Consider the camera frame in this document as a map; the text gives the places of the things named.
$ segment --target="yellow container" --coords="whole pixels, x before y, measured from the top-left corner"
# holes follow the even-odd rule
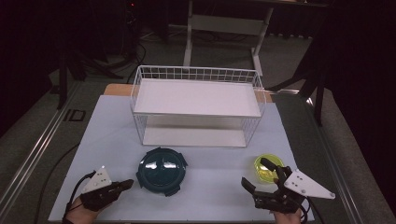
[[[256,174],[261,182],[274,183],[274,178],[277,178],[276,171],[270,171],[261,164],[262,158],[273,162],[275,165],[283,165],[283,161],[276,155],[273,154],[262,154],[254,161],[254,167],[256,168]]]

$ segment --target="gray floor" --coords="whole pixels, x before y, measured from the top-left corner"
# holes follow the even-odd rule
[[[185,29],[183,27],[172,28],[169,43],[165,44],[156,35],[147,35],[140,43],[145,48],[139,47],[138,55],[144,58],[145,64],[155,65],[182,65],[186,44]],[[249,48],[256,43],[255,37],[248,37],[240,41],[209,41],[211,35],[195,34],[192,48],[191,66],[212,66],[252,69]],[[284,39],[281,36],[269,36],[264,40],[260,53],[263,85],[270,87],[291,77],[299,61],[303,57],[311,39],[292,37]],[[99,95],[108,83],[124,83],[136,64],[124,68],[115,69],[115,73],[124,79],[110,79],[91,72],[85,82],[69,81],[69,102],[67,109],[86,111],[86,118],[91,113]],[[57,73],[50,74],[56,83]],[[289,86],[289,89],[299,90],[303,82],[300,81]],[[2,182],[0,192],[8,194],[7,186],[12,185],[13,176],[19,171],[23,161],[34,150],[36,145],[42,145],[38,153],[35,169],[26,182],[18,186],[20,190],[15,192],[15,197],[10,202],[9,210],[4,223],[33,223],[38,205],[40,190],[44,188],[45,179],[54,166],[55,162],[70,147],[79,142],[84,134],[89,119],[82,122],[69,121],[68,125],[59,125],[56,130],[46,130],[54,119],[62,119],[65,112],[56,110],[58,96],[46,94],[32,109],[26,113],[1,139],[0,139],[0,174]],[[359,147],[349,130],[341,112],[339,111],[330,91],[325,91],[322,111],[323,127],[320,128],[328,139],[332,154],[336,158],[340,172],[344,174],[347,184],[347,193],[350,193],[353,202],[350,206],[358,208],[362,223],[396,223],[384,200],[370,170],[360,153]],[[49,133],[51,139],[40,139],[43,133]],[[45,188],[44,200],[40,204],[38,223],[47,223],[53,202],[56,199],[59,187],[74,152],[68,154],[55,169],[54,175],[49,179]]]

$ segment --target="metal wire rack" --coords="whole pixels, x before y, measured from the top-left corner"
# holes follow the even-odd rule
[[[134,114],[136,129],[142,142],[147,127],[148,116],[136,115],[134,113],[134,107],[139,96],[140,84],[144,78],[248,83],[251,84],[251,87],[254,90],[261,117],[264,114],[266,105],[264,88],[262,86],[261,76],[255,70],[214,67],[141,65],[136,70],[136,75],[134,78],[134,85],[131,93],[131,109]],[[241,129],[245,136],[246,146],[252,138],[260,120],[261,118],[241,119]]]

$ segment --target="wire shelf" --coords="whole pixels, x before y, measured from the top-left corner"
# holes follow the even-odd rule
[[[149,81],[157,81],[157,80],[166,80],[165,85],[168,85],[165,88],[168,88],[171,92],[176,92],[175,96],[169,97],[169,98],[177,98],[177,97],[191,97],[191,95],[188,95],[186,92],[177,92],[179,91],[175,86],[172,86],[171,84],[173,82],[175,83],[181,83],[181,85],[190,85],[191,83],[198,83],[202,87],[206,87],[207,84],[211,83],[213,86],[213,83],[215,84],[215,87],[224,87],[226,86],[229,89],[222,89],[219,88],[218,92],[214,92],[214,95],[208,96],[204,95],[202,93],[196,93],[196,94],[202,94],[203,98],[201,99],[202,101],[196,102],[196,104],[200,105],[200,109],[202,108],[204,111],[209,110],[211,106],[216,107],[217,105],[221,105],[223,102],[221,101],[218,104],[209,104],[206,105],[205,101],[210,101],[212,98],[216,98],[215,95],[230,95],[230,97],[233,96],[233,94],[238,93],[237,88],[244,87],[245,89],[248,88],[250,89],[248,97],[243,98],[244,101],[246,98],[247,100],[252,100],[253,104],[253,109],[257,109],[257,114],[255,116],[251,115],[241,115],[238,113],[233,113],[233,108],[235,110],[241,109],[240,107],[245,106],[244,101],[238,101],[238,97],[234,97],[232,99],[226,99],[226,97],[221,98],[224,99],[224,104],[227,104],[227,102],[230,102],[230,105],[233,107],[229,109],[229,111],[224,112],[223,114],[205,114],[204,112],[196,112],[194,114],[193,112],[189,111],[189,108],[191,110],[194,109],[193,106],[187,105],[186,102],[182,103],[182,106],[184,105],[186,108],[183,108],[183,113],[147,113],[147,114],[142,114],[138,112],[138,105],[139,105],[139,98],[140,101],[143,101],[143,96],[139,94],[145,87],[145,82]],[[157,98],[166,98],[166,94],[161,92],[161,90],[155,89],[155,91],[158,92]],[[163,102],[169,102],[172,99],[158,99],[160,103]],[[156,119],[161,120],[162,124],[164,124],[163,120],[166,119],[167,121],[165,123],[169,124],[170,126],[178,127],[179,129],[186,129],[183,131],[183,133],[189,134],[189,131],[196,130],[198,129],[197,127],[192,127],[192,125],[198,124],[201,125],[204,122],[197,122],[197,118],[202,118],[208,120],[208,118],[211,119],[211,125],[208,125],[207,127],[200,127],[202,130],[208,130],[212,129],[209,131],[213,130],[222,130],[224,129],[227,133],[230,131],[230,129],[235,129],[235,126],[230,128],[229,124],[225,124],[224,122],[228,123],[233,123],[236,124],[236,126],[239,127],[240,133],[242,134],[242,138],[244,140],[243,144],[222,144],[222,143],[215,143],[211,144],[208,143],[209,147],[246,147],[250,141],[250,139],[253,137],[253,134],[262,118],[262,115],[264,114],[265,110],[265,105],[266,105],[266,99],[265,99],[265,93],[264,93],[264,88],[262,86],[262,80],[259,74],[255,70],[246,70],[246,69],[231,69],[231,68],[213,68],[213,67],[183,67],[183,66],[153,66],[153,65],[141,65],[138,67],[136,70],[136,75],[134,78],[134,85],[131,93],[131,109],[134,115],[134,122],[136,129],[138,131],[140,140],[143,145],[163,145],[163,144],[176,144],[177,142],[167,142],[164,141],[163,144],[159,142],[158,144],[152,144],[148,143],[146,141],[147,137],[145,136],[148,132],[147,127],[152,127],[153,121],[149,121],[150,119]],[[186,120],[192,120],[191,116],[195,117],[191,123],[189,123]],[[182,141],[183,143],[180,143],[181,145],[199,145],[198,143],[186,143],[186,141]]]

